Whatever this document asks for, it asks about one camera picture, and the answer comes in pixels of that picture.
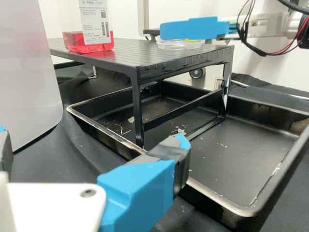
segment black frame crossbar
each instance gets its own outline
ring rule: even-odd
[[[215,91],[212,91],[208,94],[205,94],[197,99],[194,99],[193,101],[190,101],[188,103],[186,103],[183,106],[180,106],[172,111],[166,112],[163,115],[160,115],[146,123],[144,123],[144,131],[148,131],[151,130],[159,125],[161,125],[162,123],[171,120],[177,116],[180,116],[184,113],[187,113],[193,109],[196,109],[199,106],[204,105],[207,101],[211,101],[211,99],[213,98],[217,98],[220,97],[222,94],[222,89],[217,89]]]

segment blue clamp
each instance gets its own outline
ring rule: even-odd
[[[6,131],[5,126],[0,126],[0,132],[4,132],[4,131]]]
[[[160,37],[163,40],[216,39],[218,35],[235,32],[237,32],[236,24],[230,24],[228,21],[218,21],[216,16],[190,18],[186,21],[168,22],[160,25]]]
[[[182,134],[170,136],[162,143],[186,154],[191,147]],[[123,165],[98,176],[97,184],[107,195],[99,231],[149,231],[172,206],[176,162],[166,159]]]

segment platform leg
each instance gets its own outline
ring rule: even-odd
[[[136,144],[141,148],[144,147],[144,126],[142,121],[141,98],[140,98],[140,84],[136,78],[131,78],[133,106],[134,106],[134,124]]]
[[[220,115],[225,116],[225,111],[227,107],[227,96],[229,92],[229,87],[231,83],[232,78],[232,65],[233,65],[233,56],[231,56],[227,63],[224,64],[223,68],[223,93],[222,93],[222,100],[224,107],[223,109],[220,109]]]

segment white wall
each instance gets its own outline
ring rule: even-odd
[[[150,0],[150,27],[157,28],[160,23],[183,20],[196,16],[234,16],[245,0]],[[39,0],[48,38],[61,37],[61,26],[56,9],[56,0]],[[138,35],[137,0],[109,0],[112,27],[115,37],[142,39]],[[259,0],[253,13],[287,11],[276,0]],[[285,38],[252,39],[258,47],[266,51],[276,51],[288,44]],[[279,57],[262,58],[240,42],[235,45],[233,71],[251,74],[256,78],[287,87],[309,91],[307,64],[309,51],[296,49]],[[208,70],[209,77],[220,76],[221,68]]]

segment white panel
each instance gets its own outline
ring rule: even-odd
[[[98,231],[106,203],[106,193],[98,185],[9,183],[7,187],[17,232]]]
[[[37,0],[0,7],[0,124],[16,150],[55,126],[62,102]]]
[[[0,231],[15,232],[15,224],[7,189],[7,182],[7,173],[0,172]]]

